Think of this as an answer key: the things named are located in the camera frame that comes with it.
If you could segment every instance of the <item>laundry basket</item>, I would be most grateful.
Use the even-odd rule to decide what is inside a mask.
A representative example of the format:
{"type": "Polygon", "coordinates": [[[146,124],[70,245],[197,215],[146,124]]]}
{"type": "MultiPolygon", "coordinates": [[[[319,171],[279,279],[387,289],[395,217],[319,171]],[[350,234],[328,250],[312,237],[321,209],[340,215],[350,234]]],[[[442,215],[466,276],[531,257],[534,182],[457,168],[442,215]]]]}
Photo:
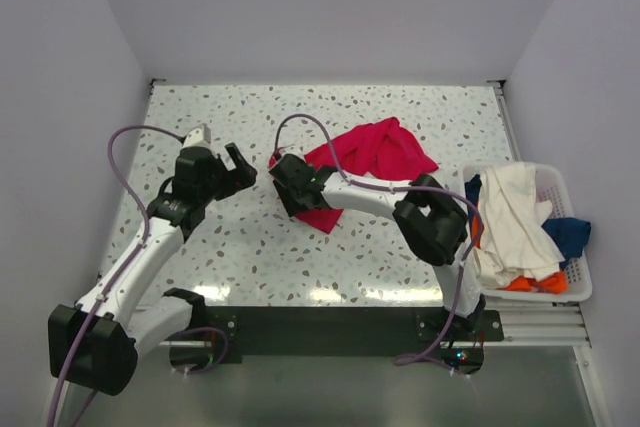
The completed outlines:
{"type": "MultiPolygon", "coordinates": [[[[505,165],[507,162],[467,163],[460,167],[458,179],[460,179],[459,190],[465,195],[464,183],[479,174],[489,166],[505,165]]],[[[529,164],[536,167],[536,192],[539,201],[550,200],[553,204],[553,211],[550,219],[559,217],[573,217],[573,207],[569,200],[569,193],[562,179],[562,175],[554,167],[542,164],[529,164]]],[[[523,300],[533,302],[581,302],[591,296],[592,285],[589,275],[589,266],[584,254],[579,259],[569,261],[564,270],[567,276],[569,288],[562,294],[549,294],[542,292],[510,292],[507,290],[490,289],[483,287],[482,293],[489,297],[498,297],[507,300],[523,300]]]]}

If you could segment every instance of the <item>orange cloth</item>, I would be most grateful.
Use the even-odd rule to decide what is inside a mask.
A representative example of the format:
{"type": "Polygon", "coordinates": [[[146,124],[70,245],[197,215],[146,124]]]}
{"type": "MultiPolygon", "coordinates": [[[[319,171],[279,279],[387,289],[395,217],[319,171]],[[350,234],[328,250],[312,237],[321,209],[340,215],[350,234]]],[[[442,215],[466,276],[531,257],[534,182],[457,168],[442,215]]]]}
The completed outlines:
{"type": "MultiPolygon", "coordinates": [[[[478,233],[478,229],[480,228],[480,222],[478,221],[478,216],[474,215],[473,220],[471,221],[471,238],[473,239],[478,233]]],[[[476,241],[474,247],[480,247],[480,239],[476,241]]]]}
{"type": "Polygon", "coordinates": [[[502,290],[530,292],[535,289],[538,292],[561,294],[562,292],[566,292],[568,288],[569,283],[567,282],[567,276],[564,275],[563,271],[560,271],[540,282],[537,282],[535,279],[527,279],[526,277],[520,276],[502,290]]]}

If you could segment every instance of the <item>white wall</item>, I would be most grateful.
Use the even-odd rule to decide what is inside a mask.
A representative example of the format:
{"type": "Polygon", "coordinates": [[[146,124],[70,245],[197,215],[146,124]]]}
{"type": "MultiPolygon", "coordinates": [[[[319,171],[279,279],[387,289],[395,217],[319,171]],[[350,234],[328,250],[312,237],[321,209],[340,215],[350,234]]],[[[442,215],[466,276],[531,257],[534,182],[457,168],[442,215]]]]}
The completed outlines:
{"type": "Polygon", "coordinates": [[[0,0],[0,16],[0,424],[34,426],[47,317],[96,274],[120,195],[108,136],[146,89],[106,0],[0,0]]]}
{"type": "Polygon", "coordinates": [[[616,425],[640,418],[640,0],[555,0],[507,83],[523,156],[594,224],[584,304],[616,425]]]}
{"type": "Polygon", "coordinates": [[[504,79],[552,0],[109,0],[173,82],[504,79]]]}

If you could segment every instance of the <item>terrazzo table surface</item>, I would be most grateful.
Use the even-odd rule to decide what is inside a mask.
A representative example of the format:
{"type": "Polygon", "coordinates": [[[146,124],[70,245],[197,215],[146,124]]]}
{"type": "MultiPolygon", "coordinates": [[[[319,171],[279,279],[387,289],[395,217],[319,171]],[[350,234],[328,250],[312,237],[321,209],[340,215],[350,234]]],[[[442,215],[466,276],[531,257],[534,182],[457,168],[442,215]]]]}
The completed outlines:
{"type": "MultiPolygon", "coordinates": [[[[387,219],[348,211],[326,235],[287,217],[267,162],[279,122],[295,112],[317,117],[332,136],[395,116],[440,165],[435,177],[454,189],[460,164],[511,159],[491,87],[156,86],[147,124],[184,135],[207,123],[214,148],[224,152],[225,144],[235,142],[258,169],[258,180],[253,188],[210,204],[205,221],[160,271],[141,305],[155,303],[171,287],[199,292],[210,305],[442,305],[432,268],[412,255],[387,219]]],[[[324,142],[317,127],[299,119],[288,123],[281,139],[296,154],[324,142]]],[[[178,152],[167,136],[140,135],[130,182],[145,204],[172,175],[178,152]]],[[[102,273],[139,224],[127,196],[102,273]]]]}

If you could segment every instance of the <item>purple cable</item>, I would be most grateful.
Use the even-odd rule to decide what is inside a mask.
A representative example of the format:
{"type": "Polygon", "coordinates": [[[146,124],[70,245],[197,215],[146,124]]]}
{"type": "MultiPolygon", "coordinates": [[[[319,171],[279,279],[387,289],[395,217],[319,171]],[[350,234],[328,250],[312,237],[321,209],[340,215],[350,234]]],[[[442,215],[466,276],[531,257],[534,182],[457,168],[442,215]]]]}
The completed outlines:
{"type": "Polygon", "coordinates": [[[98,391],[92,390],[91,393],[85,399],[84,403],[82,404],[82,407],[80,407],[80,410],[76,414],[76,417],[73,419],[71,424],[69,424],[69,427],[76,427],[76,425],[78,425],[78,422],[80,422],[80,419],[82,418],[84,413],[87,411],[87,409],[89,408],[89,405],[91,405],[91,402],[93,402],[93,399],[95,399],[96,395],[98,395],[98,391]]]}
{"type": "Polygon", "coordinates": [[[179,333],[177,333],[175,335],[177,335],[178,337],[183,337],[185,335],[201,334],[203,332],[215,332],[216,334],[218,334],[220,337],[222,337],[222,340],[224,341],[224,347],[222,348],[222,352],[220,353],[220,355],[218,356],[218,358],[216,360],[214,360],[212,363],[210,363],[206,367],[203,367],[200,370],[190,370],[190,371],[188,371],[187,375],[203,374],[203,373],[208,372],[208,371],[210,371],[212,369],[215,369],[218,365],[220,365],[220,362],[222,362],[224,360],[224,358],[227,355],[227,352],[229,351],[229,338],[227,337],[227,334],[225,334],[220,329],[216,329],[215,327],[197,327],[195,329],[183,330],[182,332],[179,332],[179,333]]]}
{"type": "MultiPolygon", "coordinates": [[[[311,122],[313,122],[314,124],[316,124],[318,127],[320,127],[320,130],[322,130],[322,133],[324,134],[325,139],[327,140],[327,146],[329,147],[329,151],[331,152],[331,157],[333,158],[333,162],[335,163],[335,167],[338,170],[338,173],[345,180],[345,182],[347,182],[349,185],[355,185],[356,187],[375,190],[375,191],[378,191],[378,192],[392,192],[392,190],[389,187],[384,187],[384,186],[381,186],[381,185],[368,184],[366,182],[360,182],[358,180],[353,180],[353,179],[349,178],[349,175],[344,171],[342,166],[340,166],[340,161],[338,160],[338,154],[336,153],[336,149],[333,146],[333,141],[331,140],[331,136],[329,135],[329,132],[327,131],[325,126],[322,125],[322,122],[320,122],[314,116],[309,115],[309,114],[292,114],[292,115],[289,115],[288,117],[285,117],[285,119],[278,126],[278,130],[276,131],[274,154],[278,153],[278,149],[279,149],[278,144],[280,142],[280,133],[282,131],[282,128],[284,127],[284,125],[289,120],[295,119],[295,118],[308,119],[311,122]]],[[[458,300],[460,299],[460,292],[462,290],[462,279],[464,277],[464,261],[467,259],[467,257],[469,256],[469,254],[473,250],[473,247],[476,245],[476,243],[480,239],[480,236],[482,235],[482,231],[484,230],[484,223],[482,222],[482,217],[480,216],[480,212],[478,211],[478,208],[475,205],[473,205],[473,202],[468,200],[466,197],[464,197],[464,196],[462,196],[460,194],[457,194],[456,192],[451,192],[451,191],[446,190],[446,189],[440,189],[438,187],[425,187],[425,186],[419,186],[419,185],[398,187],[398,188],[393,189],[393,192],[409,192],[409,191],[412,191],[412,190],[420,190],[420,191],[424,191],[424,192],[434,192],[434,193],[437,193],[437,194],[444,194],[444,195],[448,195],[449,197],[452,197],[452,198],[454,198],[456,200],[459,200],[460,202],[463,202],[474,213],[474,215],[477,216],[477,218],[478,218],[478,231],[476,232],[476,235],[473,236],[473,238],[471,239],[471,242],[469,243],[469,245],[467,246],[467,248],[465,249],[465,251],[462,254],[462,259],[461,259],[461,263],[460,263],[460,269],[459,269],[459,273],[458,273],[458,281],[457,281],[457,284],[456,284],[455,293],[453,295],[453,303],[451,305],[451,310],[449,311],[449,315],[447,316],[447,320],[446,320],[446,322],[444,324],[444,327],[442,328],[442,330],[440,331],[440,333],[438,334],[436,339],[424,351],[420,352],[419,354],[407,353],[407,354],[401,354],[401,355],[397,356],[394,359],[393,363],[394,363],[394,365],[397,365],[399,367],[400,366],[409,365],[409,364],[412,364],[414,362],[421,362],[421,361],[427,360],[427,356],[431,352],[433,352],[440,345],[440,342],[442,341],[442,339],[444,339],[444,337],[447,335],[447,332],[449,331],[449,328],[451,327],[451,324],[453,323],[453,318],[455,317],[456,307],[458,306],[458,300]]]]}
{"type": "MultiPolygon", "coordinates": [[[[121,129],[116,130],[111,136],[111,138],[109,139],[109,144],[107,146],[107,155],[109,157],[109,164],[111,165],[111,169],[113,170],[113,173],[116,175],[116,177],[118,178],[122,186],[125,188],[125,190],[129,193],[129,195],[133,197],[133,200],[138,206],[138,209],[142,214],[144,229],[142,233],[142,238],[140,239],[140,243],[138,243],[135,246],[135,248],[131,251],[131,253],[127,256],[127,258],[122,262],[118,270],[115,271],[113,276],[109,279],[109,281],[105,284],[104,288],[100,292],[103,296],[106,296],[111,291],[111,288],[113,287],[113,285],[116,283],[118,278],[122,275],[122,273],[127,269],[127,267],[129,267],[133,259],[140,252],[140,250],[142,250],[144,242],[147,240],[147,237],[149,237],[149,229],[150,229],[149,216],[147,215],[147,210],[144,206],[144,203],[142,202],[140,197],[138,197],[138,194],[136,194],[134,190],[131,188],[131,186],[129,185],[129,182],[127,182],[127,179],[125,178],[125,176],[122,174],[122,172],[120,172],[120,169],[118,168],[115,162],[115,159],[113,158],[114,141],[120,136],[120,134],[123,134],[124,132],[128,132],[130,130],[154,130],[156,132],[169,135],[170,137],[173,137],[174,139],[177,139],[180,142],[182,142],[182,137],[180,137],[179,135],[174,134],[173,132],[169,132],[168,130],[161,129],[160,127],[153,127],[151,125],[130,125],[128,127],[123,127],[121,129]]],[[[49,415],[47,417],[47,427],[54,427],[55,425],[56,414],[58,412],[58,405],[60,404],[60,398],[62,396],[62,387],[64,386],[64,381],[67,378],[67,375],[69,374],[69,369],[71,368],[71,362],[73,361],[73,357],[76,355],[76,352],[80,347],[80,342],[82,341],[84,334],[89,329],[91,320],[93,319],[93,317],[95,317],[96,312],[100,308],[101,303],[102,302],[100,300],[96,299],[95,303],[93,304],[93,307],[91,307],[91,310],[89,311],[84,321],[82,322],[82,325],[80,326],[80,330],[78,330],[78,333],[73,339],[71,347],[69,348],[69,352],[67,352],[67,356],[64,359],[64,363],[62,364],[62,368],[60,369],[60,374],[58,375],[58,381],[56,382],[56,386],[53,391],[51,406],[49,408],[49,415]]],[[[95,395],[89,397],[88,402],[86,402],[86,405],[83,406],[82,412],[84,412],[87,409],[87,407],[89,406],[89,403],[93,400],[94,397],[95,395]]],[[[80,417],[77,417],[74,420],[74,424],[72,425],[75,425],[79,420],[80,420],[80,417]]]]}

